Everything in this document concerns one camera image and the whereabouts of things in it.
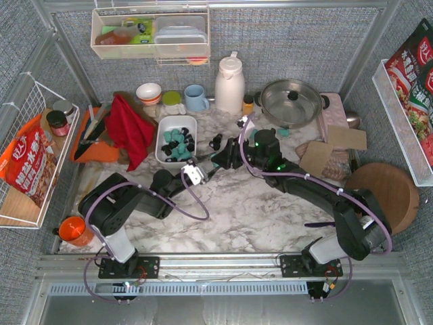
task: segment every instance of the white thermos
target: white thermos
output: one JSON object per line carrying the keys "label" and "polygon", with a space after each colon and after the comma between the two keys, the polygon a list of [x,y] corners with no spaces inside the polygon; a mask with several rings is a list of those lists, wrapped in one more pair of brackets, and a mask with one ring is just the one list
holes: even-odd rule
{"label": "white thermos", "polygon": [[219,62],[219,72],[215,83],[215,105],[232,115],[242,111],[245,94],[245,80],[242,74],[242,62],[237,52]]}

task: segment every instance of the round wooden board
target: round wooden board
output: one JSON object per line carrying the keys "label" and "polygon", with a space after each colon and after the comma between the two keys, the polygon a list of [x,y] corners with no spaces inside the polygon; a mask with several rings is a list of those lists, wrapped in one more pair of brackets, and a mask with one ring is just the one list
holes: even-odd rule
{"label": "round wooden board", "polygon": [[418,189],[402,169],[381,162],[373,162],[357,169],[346,183],[346,188],[366,188],[377,198],[392,234],[405,230],[418,212]]}

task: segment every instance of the orange cutting board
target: orange cutting board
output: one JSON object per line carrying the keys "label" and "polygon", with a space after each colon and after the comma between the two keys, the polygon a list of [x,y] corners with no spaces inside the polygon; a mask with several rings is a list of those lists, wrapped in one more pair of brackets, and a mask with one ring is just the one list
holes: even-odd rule
{"label": "orange cutting board", "polygon": [[[96,115],[99,107],[93,108],[93,114]],[[78,144],[80,142],[81,135],[86,131],[87,122],[90,119],[89,110],[84,114],[83,121],[81,123],[80,129],[76,135],[74,145],[72,146],[72,150],[70,151],[69,159],[76,163],[87,163],[89,161],[99,161],[101,163],[113,163],[119,159],[119,151],[120,149],[107,145],[106,142],[97,142],[96,144],[92,144],[89,149],[86,150],[84,154],[82,154],[77,160],[74,159],[74,155],[76,149],[78,148]]]}

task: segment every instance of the orange mug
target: orange mug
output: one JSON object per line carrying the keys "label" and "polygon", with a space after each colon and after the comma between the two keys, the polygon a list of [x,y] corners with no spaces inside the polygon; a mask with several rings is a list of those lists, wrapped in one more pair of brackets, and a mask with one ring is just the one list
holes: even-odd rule
{"label": "orange mug", "polygon": [[62,222],[58,230],[54,232],[60,236],[62,240],[74,246],[86,246],[92,241],[95,235],[88,227],[86,221],[82,217],[72,216]]}

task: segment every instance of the red cloth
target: red cloth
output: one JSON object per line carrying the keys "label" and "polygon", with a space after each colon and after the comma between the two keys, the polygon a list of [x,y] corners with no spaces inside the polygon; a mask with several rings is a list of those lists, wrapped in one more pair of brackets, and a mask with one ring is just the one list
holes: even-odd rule
{"label": "red cloth", "polygon": [[127,171],[134,171],[147,157],[147,147],[154,139],[155,126],[134,112],[121,95],[114,96],[111,114],[104,121],[115,146],[128,152],[131,161]]}

